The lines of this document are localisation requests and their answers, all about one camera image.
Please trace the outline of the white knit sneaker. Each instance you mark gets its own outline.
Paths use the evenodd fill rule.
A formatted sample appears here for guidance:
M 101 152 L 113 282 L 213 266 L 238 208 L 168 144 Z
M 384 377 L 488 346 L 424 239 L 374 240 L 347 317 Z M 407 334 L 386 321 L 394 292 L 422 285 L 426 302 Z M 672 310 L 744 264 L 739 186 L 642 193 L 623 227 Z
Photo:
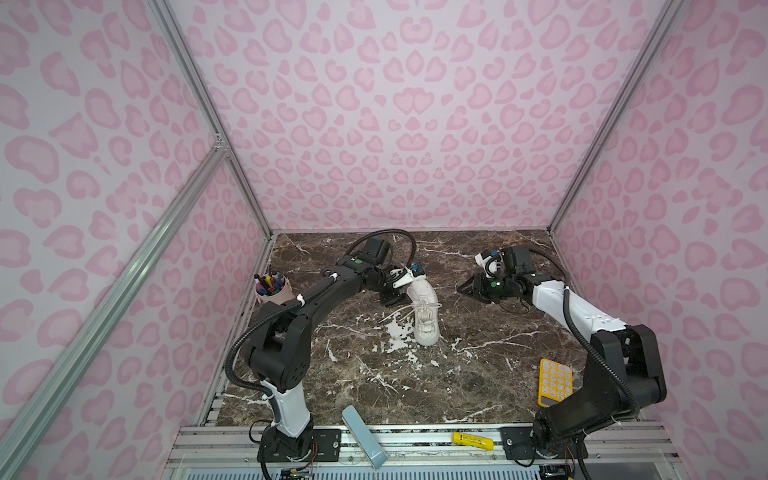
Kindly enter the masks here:
M 422 346 L 433 346 L 439 338 L 438 313 L 441 306 L 437 293 L 425 275 L 416 277 L 408 285 L 414 315 L 414 338 Z

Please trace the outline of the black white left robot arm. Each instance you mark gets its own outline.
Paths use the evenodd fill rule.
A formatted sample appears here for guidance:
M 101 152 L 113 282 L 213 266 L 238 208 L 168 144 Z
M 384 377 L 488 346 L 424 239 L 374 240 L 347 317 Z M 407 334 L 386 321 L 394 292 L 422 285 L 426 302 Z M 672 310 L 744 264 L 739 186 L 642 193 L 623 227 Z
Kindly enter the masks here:
M 336 266 L 319 283 L 281 304 L 260 308 L 228 354 L 229 381 L 266 396 L 273 421 L 260 439 L 259 459 L 275 454 L 302 461 L 313 453 L 314 421 L 303 390 L 316 327 L 346 300 L 363 290 L 377 292 L 382 304 L 401 301 L 414 280 L 408 268 L 384 270 L 358 258 Z

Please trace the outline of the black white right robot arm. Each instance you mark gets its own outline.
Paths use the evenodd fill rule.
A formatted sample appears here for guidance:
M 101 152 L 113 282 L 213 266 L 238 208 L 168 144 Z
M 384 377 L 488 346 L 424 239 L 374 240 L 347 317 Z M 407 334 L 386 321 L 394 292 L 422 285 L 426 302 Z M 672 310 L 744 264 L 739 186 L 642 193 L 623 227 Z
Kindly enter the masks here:
M 476 274 L 457 292 L 483 303 L 519 298 L 564 325 L 587 352 L 581 388 L 536 414 L 531 432 L 535 450 L 560 452 L 593 432 L 634 420 L 642 409 L 666 399 L 653 330 L 603 312 L 564 282 L 537 273 L 502 279 Z

